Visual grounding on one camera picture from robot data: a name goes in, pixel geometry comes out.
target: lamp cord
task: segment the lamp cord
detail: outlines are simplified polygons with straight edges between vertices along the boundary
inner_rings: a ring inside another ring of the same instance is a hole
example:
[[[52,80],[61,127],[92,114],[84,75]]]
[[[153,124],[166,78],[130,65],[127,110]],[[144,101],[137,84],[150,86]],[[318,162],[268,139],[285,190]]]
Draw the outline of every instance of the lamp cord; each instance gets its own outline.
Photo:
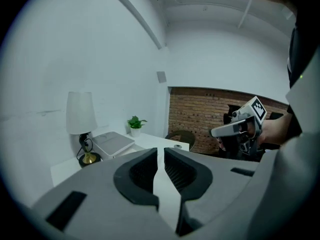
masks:
[[[94,143],[92,142],[92,140],[91,140],[90,138],[86,138],[84,141],[85,141],[85,142],[86,142],[86,141],[91,141],[91,149],[90,149],[89,151],[87,151],[86,153],[91,152],[92,149],[94,148]],[[80,147],[78,153],[76,154],[76,159],[78,159],[78,160],[79,160],[78,155],[79,155],[79,153],[80,153],[81,150],[82,150],[82,147]]]

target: white pot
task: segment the white pot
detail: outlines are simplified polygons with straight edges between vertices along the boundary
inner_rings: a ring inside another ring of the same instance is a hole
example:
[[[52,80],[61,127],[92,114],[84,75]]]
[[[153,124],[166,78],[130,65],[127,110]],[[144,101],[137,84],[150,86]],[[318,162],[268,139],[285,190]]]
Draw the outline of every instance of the white pot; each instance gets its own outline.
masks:
[[[133,128],[130,128],[130,129],[131,129],[131,136],[132,137],[134,137],[134,138],[139,137],[141,129],[133,129]]]

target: lamp base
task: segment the lamp base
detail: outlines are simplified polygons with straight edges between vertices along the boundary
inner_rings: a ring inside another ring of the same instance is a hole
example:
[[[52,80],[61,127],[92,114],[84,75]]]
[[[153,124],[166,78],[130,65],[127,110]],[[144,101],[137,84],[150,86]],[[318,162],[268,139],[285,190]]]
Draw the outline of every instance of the lamp base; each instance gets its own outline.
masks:
[[[98,153],[88,152],[80,157],[79,164],[81,168],[83,168],[100,161],[101,161],[101,156]]]

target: table lamp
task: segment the table lamp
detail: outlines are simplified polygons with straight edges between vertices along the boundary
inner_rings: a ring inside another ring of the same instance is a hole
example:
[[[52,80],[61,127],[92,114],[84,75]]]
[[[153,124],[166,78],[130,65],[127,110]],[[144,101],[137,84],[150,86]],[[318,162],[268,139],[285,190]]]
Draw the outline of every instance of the table lamp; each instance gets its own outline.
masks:
[[[83,168],[101,161],[99,154],[88,150],[88,134],[98,127],[91,92],[70,91],[66,103],[66,131],[72,135],[80,135],[79,142],[84,155],[79,158]]]

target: potted plant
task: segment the potted plant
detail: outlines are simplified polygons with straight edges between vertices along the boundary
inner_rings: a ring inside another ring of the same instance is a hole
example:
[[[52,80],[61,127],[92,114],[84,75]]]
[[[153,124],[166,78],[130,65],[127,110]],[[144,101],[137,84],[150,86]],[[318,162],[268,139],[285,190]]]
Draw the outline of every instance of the potted plant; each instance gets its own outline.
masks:
[[[130,120],[127,121],[130,129],[131,129],[131,135],[132,137],[136,138],[140,135],[140,129],[144,124],[141,124],[141,122],[147,122],[146,120],[139,120],[137,116],[133,116]]]

